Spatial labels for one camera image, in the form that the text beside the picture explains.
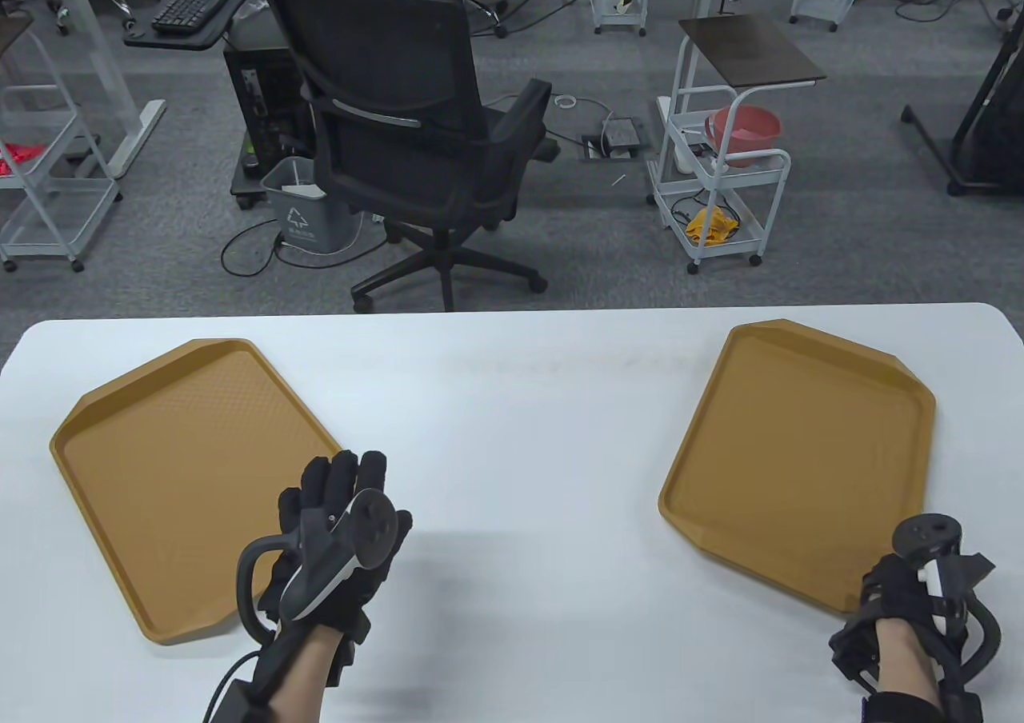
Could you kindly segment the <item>person's left hand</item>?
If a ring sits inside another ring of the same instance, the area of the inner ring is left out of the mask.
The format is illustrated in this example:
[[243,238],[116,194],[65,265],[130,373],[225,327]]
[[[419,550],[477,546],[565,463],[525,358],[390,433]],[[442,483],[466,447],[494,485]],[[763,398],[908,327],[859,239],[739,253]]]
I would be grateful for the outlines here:
[[[379,451],[368,451],[358,457],[351,451],[340,451],[333,457],[315,457],[305,467],[297,488],[283,490],[278,497],[279,525],[283,533],[298,528],[304,509],[322,508],[333,528],[342,512],[354,500],[359,490],[384,490],[386,456]],[[336,687],[342,669],[351,665],[356,645],[362,643],[370,623],[365,614],[366,605],[387,580],[394,558],[407,534],[413,528],[413,515],[406,509],[396,512],[396,537],[388,558],[374,569],[358,567],[348,579],[323,600],[317,610],[306,619],[308,624],[323,625],[341,634],[342,640],[328,672],[326,686]],[[258,609],[278,623],[279,599],[286,585],[296,575],[300,556],[294,552],[278,555],[266,591],[258,599]]]

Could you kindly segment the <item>person's right hand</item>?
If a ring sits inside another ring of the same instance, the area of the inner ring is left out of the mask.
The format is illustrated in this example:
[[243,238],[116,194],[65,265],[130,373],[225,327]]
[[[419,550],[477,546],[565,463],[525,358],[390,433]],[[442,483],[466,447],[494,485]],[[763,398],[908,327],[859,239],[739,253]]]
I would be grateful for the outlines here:
[[961,693],[1002,645],[998,621],[975,594],[994,569],[980,553],[948,553],[925,562],[884,556],[863,578],[859,610],[831,636],[835,667],[874,690],[881,658],[874,627],[896,618],[910,625],[925,655],[940,665],[943,685]]

